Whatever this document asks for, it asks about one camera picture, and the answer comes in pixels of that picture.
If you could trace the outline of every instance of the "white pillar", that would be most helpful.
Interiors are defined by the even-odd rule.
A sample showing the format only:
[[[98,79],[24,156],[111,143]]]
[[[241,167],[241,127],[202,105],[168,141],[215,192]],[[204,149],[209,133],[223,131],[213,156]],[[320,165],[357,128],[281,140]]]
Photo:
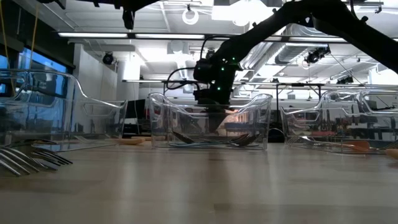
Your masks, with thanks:
[[[129,62],[118,63],[116,100],[138,100],[139,83],[128,83],[123,80],[139,80],[139,66],[139,64],[129,64]]]
[[[377,83],[377,76],[379,76],[379,74],[377,73],[377,68],[370,69],[368,76],[368,83],[370,85]]]

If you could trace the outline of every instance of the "security camera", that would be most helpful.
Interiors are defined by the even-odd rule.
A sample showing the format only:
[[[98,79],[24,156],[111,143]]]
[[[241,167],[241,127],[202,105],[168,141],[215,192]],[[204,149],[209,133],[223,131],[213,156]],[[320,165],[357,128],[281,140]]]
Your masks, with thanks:
[[[214,49],[208,49],[206,59],[210,59],[215,53],[216,51]]]
[[[105,65],[112,65],[113,61],[113,52],[106,52],[104,58],[102,58],[102,62],[104,62]]]

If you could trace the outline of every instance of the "ceiling light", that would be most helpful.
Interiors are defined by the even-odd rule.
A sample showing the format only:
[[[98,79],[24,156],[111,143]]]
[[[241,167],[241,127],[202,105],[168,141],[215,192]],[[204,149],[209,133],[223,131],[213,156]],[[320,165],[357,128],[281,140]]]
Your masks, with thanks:
[[[289,39],[291,42],[346,42],[343,38],[340,37],[291,37]]]
[[[234,98],[250,98],[250,96],[234,96]]]
[[[162,83],[160,80],[123,80],[123,82],[132,82],[132,83]]]
[[[204,35],[196,34],[136,34],[137,39],[201,39]]]
[[[327,44],[312,44],[312,43],[286,43],[289,47],[328,47]]]
[[[79,32],[59,32],[60,37],[80,37],[80,38],[127,38],[127,34],[112,33],[79,33]]]
[[[350,5],[347,5],[347,8],[348,8],[348,10],[351,11],[351,6],[350,6]],[[361,6],[354,6],[354,11],[355,11],[355,12],[358,12],[360,9],[361,9]]]
[[[217,21],[232,21],[236,26],[248,23],[260,23],[273,15],[272,8],[260,0],[235,1],[230,6],[213,6],[211,19]]]
[[[231,100],[235,100],[235,101],[247,101],[247,100],[251,100],[250,98],[231,98]]]
[[[193,12],[193,18],[188,19],[188,17],[187,17],[188,12]],[[186,9],[182,13],[182,21],[184,21],[184,23],[186,23],[188,25],[195,25],[199,21],[199,12],[194,9],[191,9],[190,11],[188,9]]]
[[[269,42],[275,42],[275,41],[281,41],[282,37],[268,37],[267,39],[265,39],[264,41],[269,41]]]
[[[271,85],[271,86],[277,85],[276,83],[264,83],[264,82],[262,82],[262,83],[248,82],[246,84],[247,85],[262,85],[262,86],[264,86],[264,85]]]

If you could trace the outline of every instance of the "cable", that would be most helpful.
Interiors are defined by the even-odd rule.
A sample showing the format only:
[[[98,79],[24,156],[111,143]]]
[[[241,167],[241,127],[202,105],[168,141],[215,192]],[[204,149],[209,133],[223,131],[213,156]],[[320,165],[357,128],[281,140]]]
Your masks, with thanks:
[[[350,8],[351,8],[351,13],[352,13],[352,15],[353,15],[356,19],[358,19],[358,17],[356,16],[356,13],[355,13],[354,0],[349,0],[349,6],[350,6]]]
[[[169,77],[167,78],[167,81],[166,81],[166,88],[167,88],[168,90],[176,90],[176,89],[181,88],[181,87],[183,87],[183,86],[185,86],[185,85],[194,84],[194,85],[197,86],[198,90],[200,90],[199,84],[198,84],[197,82],[193,82],[193,81],[184,81],[181,85],[178,85],[178,86],[176,86],[176,87],[169,87],[169,81],[170,81],[171,77],[174,75],[174,73],[176,73],[176,72],[178,72],[178,71],[181,71],[181,70],[191,70],[191,69],[195,69],[195,67],[178,68],[178,69],[174,70],[174,71],[169,75]]]
[[[343,65],[347,65],[347,64],[351,64],[351,63],[368,63],[368,64],[373,64],[373,65],[378,65],[378,64],[380,64],[380,63],[378,63],[378,62],[363,62],[363,61],[360,61],[360,62],[346,62],[346,63],[342,63]],[[317,62],[317,65],[335,65],[335,64],[333,64],[333,63],[320,63],[320,62]]]
[[[151,9],[151,10],[155,10],[155,11],[184,11],[187,8],[185,7],[183,9],[156,9],[153,7],[145,7],[145,9]],[[205,11],[211,12],[211,10],[208,10],[208,9],[200,9],[200,10],[198,9],[198,12],[202,12],[202,13],[206,14]]]
[[[37,19],[39,18],[39,6],[40,6],[40,3],[37,3],[37,4],[36,4],[35,27],[33,28],[32,48],[31,48],[31,50],[30,50],[29,69],[32,68],[32,62],[33,62],[33,51],[34,51],[34,49],[35,49],[35,39],[36,39],[36,30],[37,30]]]
[[[198,10],[198,12],[201,12],[201,13],[203,13],[203,14],[206,14],[206,15],[211,16],[211,13],[209,13],[209,12],[204,12],[204,11],[202,11],[202,10]]]
[[[302,61],[301,67],[302,67],[304,70],[310,69],[311,65],[310,65],[310,64],[307,64],[307,67],[305,67],[305,66],[304,66],[304,62],[305,62],[305,61]]]
[[[207,37],[207,38],[203,41],[203,44],[202,44],[201,49],[200,49],[200,59],[203,58],[203,51],[204,51],[204,49],[205,49],[205,44],[206,44],[207,40],[214,39],[214,38],[231,38],[231,36],[227,36],[227,35],[214,35],[214,36],[211,36],[211,37]]]
[[[335,56],[333,56],[332,54],[330,54],[330,55],[337,61],[337,63],[339,63],[339,64],[343,67],[343,69],[346,70],[346,72],[348,72],[349,74],[351,74],[351,76],[352,76],[357,82],[359,82],[359,84],[361,84],[363,87],[366,88],[366,86],[364,86],[357,78],[355,78],[355,76],[353,75],[354,72],[350,73],[350,72],[348,71],[348,69],[345,68],[345,67],[335,58]],[[386,102],[384,102],[382,99],[380,99],[380,97],[376,96],[376,98],[379,99],[382,103],[384,103],[387,107],[390,107]]]
[[[84,39],[84,41],[85,41],[86,43],[88,43],[88,45],[90,46],[91,51],[92,51],[95,55],[97,55],[97,57],[99,57],[99,58],[102,57],[101,54],[97,54],[97,52],[94,50],[93,46],[91,45],[90,40]]]

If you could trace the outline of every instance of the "ventilation duct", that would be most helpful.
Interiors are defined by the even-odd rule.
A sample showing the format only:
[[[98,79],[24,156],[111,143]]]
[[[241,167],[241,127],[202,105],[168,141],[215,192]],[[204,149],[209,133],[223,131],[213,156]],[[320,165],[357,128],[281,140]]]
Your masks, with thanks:
[[[297,24],[291,24],[286,27],[282,35],[296,36],[320,36],[326,35],[314,28],[308,28]],[[268,78],[283,70],[286,65],[292,63],[297,57],[308,51],[308,48],[324,47],[324,44],[293,44],[293,43],[274,43],[266,52],[265,57],[254,69],[254,76],[249,77],[253,82],[264,82]]]

